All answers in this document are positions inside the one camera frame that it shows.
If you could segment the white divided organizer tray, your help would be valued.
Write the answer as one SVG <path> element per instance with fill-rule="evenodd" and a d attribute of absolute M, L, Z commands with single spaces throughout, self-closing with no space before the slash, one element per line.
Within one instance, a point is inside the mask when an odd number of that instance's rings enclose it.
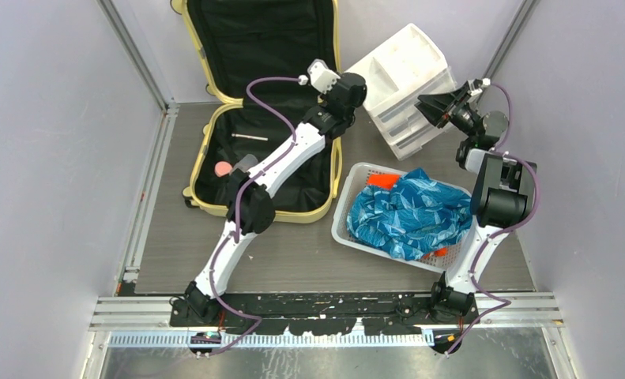
<path fill-rule="evenodd" d="M 415 107 L 420 95 L 457 88 L 451 66 L 433 40 L 413 23 L 348 68 L 367 84 L 363 108 L 399 160 L 421 150 L 443 130 Z"/>

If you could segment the orange garment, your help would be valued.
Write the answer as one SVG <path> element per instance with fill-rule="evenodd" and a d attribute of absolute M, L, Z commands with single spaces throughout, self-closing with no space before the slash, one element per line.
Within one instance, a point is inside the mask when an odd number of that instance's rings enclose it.
<path fill-rule="evenodd" d="M 400 177 L 398 174 L 371 174 L 367 179 L 367 185 L 391 190 Z"/>

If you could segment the blue patterned garment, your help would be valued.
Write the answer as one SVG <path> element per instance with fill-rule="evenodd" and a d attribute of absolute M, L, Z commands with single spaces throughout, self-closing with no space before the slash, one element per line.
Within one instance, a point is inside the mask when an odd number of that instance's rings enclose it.
<path fill-rule="evenodd" d="M 348 233 L 405 261 L 459 243 L 472 223 L 470 195 L 429 178 L 421 168 L 400 176 L 392 189 L 367 184 L 361 189 L 346 216 Z"/>

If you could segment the yellow hard-shell suitcase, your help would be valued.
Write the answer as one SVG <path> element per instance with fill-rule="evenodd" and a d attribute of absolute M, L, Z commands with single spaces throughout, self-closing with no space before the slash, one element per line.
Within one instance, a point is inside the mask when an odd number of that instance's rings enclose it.
<path fill-rule="evenodd" d="M 237 163 L 247 154 L 264 159 L 290 129 L 246 93 L 252 92 L 293 125 L 318 102 L 311 87 L 294 83 L 321 59 L 339 69 L 338 5 L 335 1 L 177 1 L 201 66 L 207 90 L 220 101 L 204 124 L 201 147 L 182 196 L 190 208 L 213 216 L 227 211 L 226 178 L 214 174 L 218 161 Z M 267 137 L 254 141 L 233 133 Z"/>

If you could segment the clear bottle pink cap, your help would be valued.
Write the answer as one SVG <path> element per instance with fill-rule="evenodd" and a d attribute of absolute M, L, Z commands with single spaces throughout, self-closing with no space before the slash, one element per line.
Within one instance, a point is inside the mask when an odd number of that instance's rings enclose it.
<path fill-rule="evenodd" d="M 235 170 L 241 170 L 248 172 L 253 166 L 258 164 L 258 159 L 252 155 L 247 154 L 237 163 L 230 163 L 226 160 L 218 161 L 214 166 L 214 174 L 218 177 L 224 177 L 230 175 Z"/>

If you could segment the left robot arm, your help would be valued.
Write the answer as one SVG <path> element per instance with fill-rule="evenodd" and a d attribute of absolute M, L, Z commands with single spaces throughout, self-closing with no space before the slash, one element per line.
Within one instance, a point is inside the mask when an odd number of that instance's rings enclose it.
<path fill-rule="evenodd" d="M 261 162 L 246 170 L 233 167 L 228 176 L 224 229 L 208 263 L 184 292 L 189 315 L 201 326 L 217 321 L 220 297 L 239 259 L 250 243 L 272 225 L 276 213 L 273 198 L 278 190 L 304 163 L 353 125 L 355 110 L 367 97 L 366 81 L 359 74 L 323 71 L 301 75 L 295 82 L 314 88 L 322 102 L 293 125 L 252 92 L 262 82 L 257 79 L 249 83 L 247 95 L 283 121 L 290 135 Z"/>

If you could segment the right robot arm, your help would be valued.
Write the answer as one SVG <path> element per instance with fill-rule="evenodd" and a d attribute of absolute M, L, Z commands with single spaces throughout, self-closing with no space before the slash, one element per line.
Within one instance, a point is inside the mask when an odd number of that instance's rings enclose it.
<path fill-rule="evenodd" d="M 479 278 L 502 240 L 521 226 L 536 205 L 534 163 L 499 152 L 510 132 L 510 113 L 480 113 L 474 101 L 491 87 L 489 79 L 467 81 L 447 93 L 418 96 L 416 109 L 436 128 L 454 126 L 466 138 L 455 160 L 476 175 L 471 193 L 472 223 L 454 263 L 434 282 L 428 312 L 439 323 L 464 319 L 473 311 Z"/>

